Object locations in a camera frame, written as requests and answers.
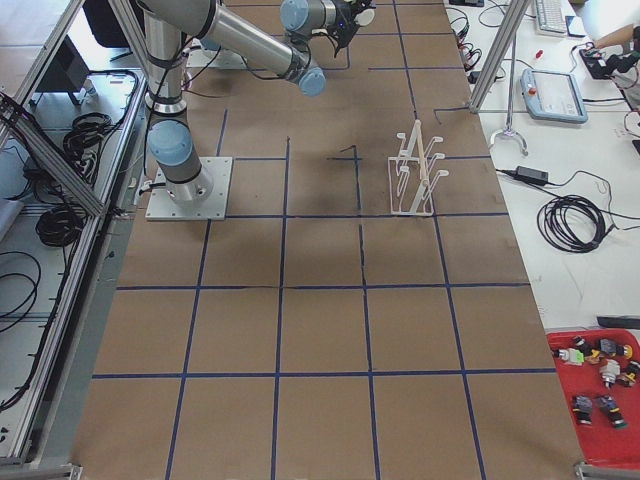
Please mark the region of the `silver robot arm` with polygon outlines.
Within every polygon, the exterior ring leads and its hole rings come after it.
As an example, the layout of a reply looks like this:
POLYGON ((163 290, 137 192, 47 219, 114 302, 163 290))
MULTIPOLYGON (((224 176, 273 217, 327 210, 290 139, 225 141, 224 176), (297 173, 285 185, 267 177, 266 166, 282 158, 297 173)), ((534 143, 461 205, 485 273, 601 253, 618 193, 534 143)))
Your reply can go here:
POLYGON ((328 158, 348 126, 343 75, 326 72, 317 37, 346 49, 369 26, 369 1, 285 1, 261 30, 221 1, 145 1, 149 148, 162 195, 179 207, 227 196, 234 210, 271 214, 292 193, 305 215, 345 214, 353 170, 328 158))

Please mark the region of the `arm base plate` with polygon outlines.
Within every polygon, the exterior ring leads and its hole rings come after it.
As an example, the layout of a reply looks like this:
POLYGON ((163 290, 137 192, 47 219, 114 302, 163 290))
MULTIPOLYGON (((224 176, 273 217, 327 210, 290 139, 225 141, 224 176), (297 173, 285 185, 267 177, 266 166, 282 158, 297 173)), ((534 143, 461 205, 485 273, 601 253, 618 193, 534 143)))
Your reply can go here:
POLYGON ((199 221, 225 219, 232 157, 201 157, 200 174, 191 182, 168 181, 158 168, 155 182, 164 186, 151 191, 146 209, 150 221, 199 221))

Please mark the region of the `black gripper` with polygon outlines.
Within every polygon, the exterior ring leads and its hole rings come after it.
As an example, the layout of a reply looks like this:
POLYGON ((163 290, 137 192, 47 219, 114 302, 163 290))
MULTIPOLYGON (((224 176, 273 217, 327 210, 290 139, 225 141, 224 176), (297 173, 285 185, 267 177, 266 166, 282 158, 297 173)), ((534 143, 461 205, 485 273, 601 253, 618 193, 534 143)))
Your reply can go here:
POLYGON ((333 38, 338 42, 336 54, 349 46, 349 43, 361 28, 354 17, 367 8, 373 8, 371 1, 334 1, 336 17, 333 22, 333 38))

